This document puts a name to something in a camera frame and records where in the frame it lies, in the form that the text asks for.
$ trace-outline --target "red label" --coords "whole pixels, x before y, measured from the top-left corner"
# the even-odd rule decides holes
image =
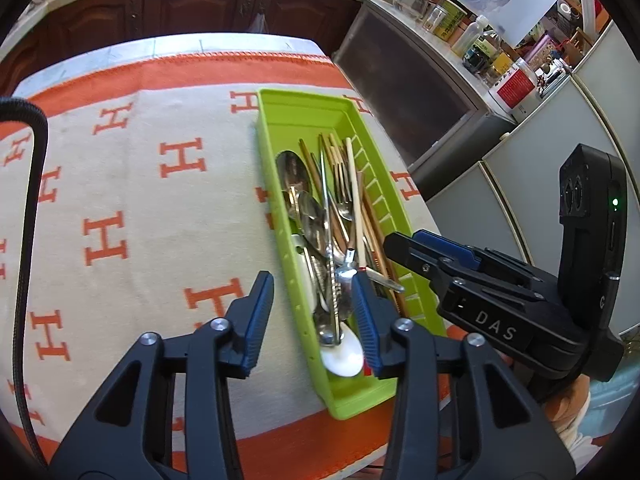
[[[497,93],[509,108],[515,108],[534,88],[531,79],[522,70],[516,70]]]

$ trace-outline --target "tablecloth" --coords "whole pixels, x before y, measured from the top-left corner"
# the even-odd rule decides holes
[[[333,420],[314,393],[276,250],[255,133],[255,92],[352,99],[414,230],[437,232],[380,124],[324,56],[218,52],[102,70],[34,96],[49,117],[25,342],[31,420],[51,456],[140,333],[189,333],[255,275],[275,278],[257,368],[230,381],[248,480],[341,478],[383,452],[392,400]],[[33,137],[0,125],[0,408],[19,424],[10,347]],[[180,388],[174,463],[184,466]]]

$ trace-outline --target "black cable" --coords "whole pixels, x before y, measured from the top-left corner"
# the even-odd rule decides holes
[[[20,270],[18,272],[18,291],[15,297],[14,342],[12,361],[14,370],[15,402],[27,442],[36,460],[47,468],[40,444],[33,431],[27,399],[24,393],[24,375],[22,370],[24,352],[24,326],[27,316],[27,296],[29,293],[29,276],[31,274],[31,252],[33,250],[33,233],[36,226],[36,209],[40,193],[40,179],[47,153],[49,127],[44,112],[25,99],[0,98],[0,123],[18,121],[25,123],[33,130],[33,155],[24,206],[24,224],[22,228],[22,250],[20,252]]]

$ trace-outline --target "black camera device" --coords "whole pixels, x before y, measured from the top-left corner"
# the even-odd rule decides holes
[[[609,380],[623,345],[609,330],[626,237],[626,172],[578,144],[560,169],[564,226],[558,277],[491,249],[418,231],[393,233],[386,255],[431,280],[438,313],[533,371],[542,401],[580,373]]]

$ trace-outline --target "plastic bottle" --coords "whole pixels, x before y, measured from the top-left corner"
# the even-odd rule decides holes
[[[478,16],[476,20],[466,28],[456,43],[453,44],[451,47],[453,53],[458,57],[463,57],[466,51],[471,48],[471,45],[474,44],[474,41],[480,37],[487,25],[489,25],[489,20],[482,15]]]
[[[497,32],[488,30],[466,51],[465,57],[462,58],[462,65],[472,74],[484,70],[501,53],[501,41]]]

